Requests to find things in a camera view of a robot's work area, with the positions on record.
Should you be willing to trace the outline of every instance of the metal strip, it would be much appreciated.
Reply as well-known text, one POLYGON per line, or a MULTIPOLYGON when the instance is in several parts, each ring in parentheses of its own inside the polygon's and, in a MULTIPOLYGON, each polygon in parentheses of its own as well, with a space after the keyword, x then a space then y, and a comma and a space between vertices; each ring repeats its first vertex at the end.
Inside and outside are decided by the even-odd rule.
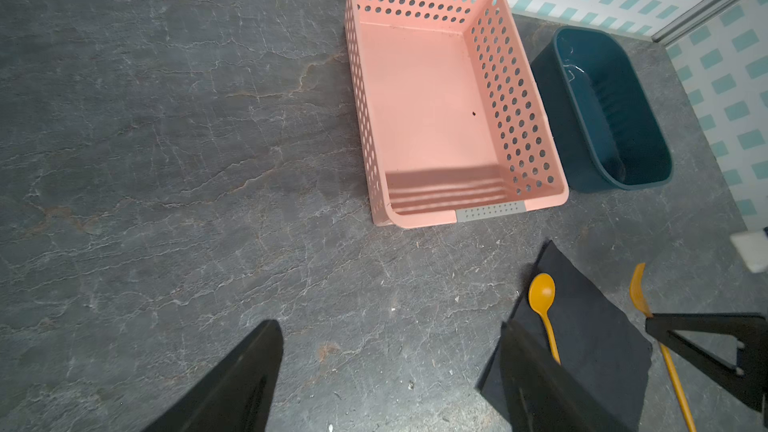
POLYGON ((492 204, 483 207, 460 208, 456 210, 456 222, 469 222, 470 220, 479 220, 480 218, 508 216, 509 214, 519 214, 520 212, 525 212, 525 201, 523 200, 492 204))
POLYGON ((694 8, 677 17, 672 24, 654 34, 653 41, 661 42, 662 45, 669 45, 733 5, 736 1, 702 0, 694 8))

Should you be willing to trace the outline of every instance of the gray countertop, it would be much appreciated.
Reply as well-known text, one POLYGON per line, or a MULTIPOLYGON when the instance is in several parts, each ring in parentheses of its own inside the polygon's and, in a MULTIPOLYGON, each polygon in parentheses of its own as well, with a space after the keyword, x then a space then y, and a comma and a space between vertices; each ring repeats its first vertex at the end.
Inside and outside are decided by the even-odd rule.
MULTIPOLYGON (((276 318, 269 430, 505 430, 473 386, 548 238, 639 328, 638 262, 656 312, 768 309, 658 44, 619 38, 671 148, 668 185, 375 227, 343 7, 0 0, 0 429, 139 430, 276 318)), ((557 27, 516 21, 531 58, 557 27)), ((677 364, 699 431, 760 429, 677 364)), ((658 350, 640 429, 685 430, 658 350)))

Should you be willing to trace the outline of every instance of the yellow utensil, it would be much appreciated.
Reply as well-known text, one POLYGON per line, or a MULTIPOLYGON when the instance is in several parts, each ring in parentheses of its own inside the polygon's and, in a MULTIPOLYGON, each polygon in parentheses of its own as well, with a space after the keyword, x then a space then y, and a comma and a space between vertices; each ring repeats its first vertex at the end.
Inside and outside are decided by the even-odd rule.
POLYGON ((547 329, 547 338, 549 339, 549 348, 552 350, 552 357, 560 364, 560 354, 558 345, 554 341, 554 331, 552 324, 547 317, 547 311, 554 302, 554 280, 550 274, 539 274, 534 277, 531 287, 528 288, 528 302, 531 308, 542 318, 544 328, 547 329))
MULTIPOLYGON (((650 312, 650 307, 648 307, 648 303, 643 296, 643 272, 645 272, 645 263, 638 264, 638 266, 634 268, 632 282, 629 284, 629 296, 632 298, 632 303, 637 310, 645 314, 646 317, 653 317, 654 315, 650 312)), ((670 374, 670 380, 672 380, 672 387, 674 388, 675 395, 677 395, 677 401, 680 403, 680 410, 683 412, 685 424, 688 426, 690 432, 696 432, 694 416, 690 414, 688 399, 685 398, 683 385, 680 383, 680 377, 677 376, 677 369, 672 362, 672 354, 670 354, 670 350, 667 346, 661 342, 659 342, 659 348, 661 349, 661 355, 664 356, 664 362, 667 365, 667 371, 670 374)))

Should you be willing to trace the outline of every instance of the basket bottom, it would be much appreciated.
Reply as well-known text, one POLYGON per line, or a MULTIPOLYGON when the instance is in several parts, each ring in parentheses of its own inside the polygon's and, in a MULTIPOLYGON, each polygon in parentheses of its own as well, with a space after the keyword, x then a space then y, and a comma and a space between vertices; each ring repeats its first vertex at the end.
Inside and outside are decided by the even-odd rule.
POLYGON ((361 24, 366 93, 399 214, 514 200, 494 150, 462 34, 361 24))

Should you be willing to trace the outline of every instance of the white object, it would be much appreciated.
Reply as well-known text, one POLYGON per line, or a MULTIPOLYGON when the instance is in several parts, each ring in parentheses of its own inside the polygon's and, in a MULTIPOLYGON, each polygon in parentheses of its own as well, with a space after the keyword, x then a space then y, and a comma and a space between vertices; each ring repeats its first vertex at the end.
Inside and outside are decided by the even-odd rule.
POLYGON ((730 236, 730 241, 751 272, 768 270, 768 227, 757 232, 733 234, 730 236))

